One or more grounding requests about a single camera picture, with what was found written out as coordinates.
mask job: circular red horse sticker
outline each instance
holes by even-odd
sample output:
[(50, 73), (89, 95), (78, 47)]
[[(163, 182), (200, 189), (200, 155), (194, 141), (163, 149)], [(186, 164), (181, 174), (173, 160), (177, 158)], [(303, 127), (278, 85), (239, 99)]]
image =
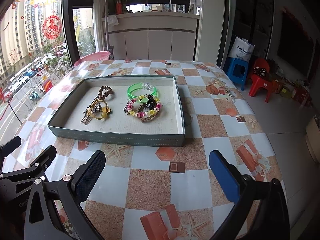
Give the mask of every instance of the circular red horse sticker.
[(45, 19), (42, 31), (43, 34), (50, 40), (53, 40), (59, 36), (62, 30), (62, 23), (58, 16), (51, 15)]

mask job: shallow tray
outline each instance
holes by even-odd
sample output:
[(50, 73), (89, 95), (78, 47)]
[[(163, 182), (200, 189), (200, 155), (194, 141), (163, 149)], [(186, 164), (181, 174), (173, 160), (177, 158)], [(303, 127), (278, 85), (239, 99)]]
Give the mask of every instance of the shallow tray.
[[(127, 89), (135, 83), (149, 83), (158, 91), (163, 105), (160, 113), (152, 120), (127, 115)], [(105, 101), (112, 109), (107, 119), (92, 119), (88, 125), (80, 121), (83, 111), (90, 105), (103, 85), (113, 90)], [(84, 79), (59, 107), (48, 127), (55, 136), (100, 143), (181, 146), (184, 139), (182, 107), (174, 76), (122, 75)]]

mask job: red vase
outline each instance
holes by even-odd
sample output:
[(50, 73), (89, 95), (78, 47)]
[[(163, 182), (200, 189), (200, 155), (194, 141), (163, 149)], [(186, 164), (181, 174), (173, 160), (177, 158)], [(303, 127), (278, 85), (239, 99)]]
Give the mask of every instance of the red vase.
[(122, 4), (121, 1), (118, 1), (116, 4), (116, 14), (122, 14)]

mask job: brown braided bracelet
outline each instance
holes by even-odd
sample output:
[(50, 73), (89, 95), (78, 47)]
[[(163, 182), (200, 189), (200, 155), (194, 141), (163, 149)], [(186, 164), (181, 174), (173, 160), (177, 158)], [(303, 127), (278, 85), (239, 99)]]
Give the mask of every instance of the brown braided bracelet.
[(111, 95), (112, 93), (113, 93), (113, 91), (110, 87), (102, 86), (99, 89), (98, 100), (104, 100), (108, 95)]

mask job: tiled floor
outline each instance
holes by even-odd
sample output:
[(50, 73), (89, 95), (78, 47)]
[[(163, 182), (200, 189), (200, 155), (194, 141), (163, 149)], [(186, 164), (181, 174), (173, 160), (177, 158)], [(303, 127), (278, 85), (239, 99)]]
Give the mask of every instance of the tiled floor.
[(305, 141), (305, 127), (313, 111), (279, 94), (272, 94), (269, 103), (265, 103), (266, 91), (258, 91), (255, 97), (250, 97), (249, 89), (250, 85), (247, 85), (241, 94), (254, 111), (276, 154), (292, 227), (320, 190), (319, 164), (314, 163)]

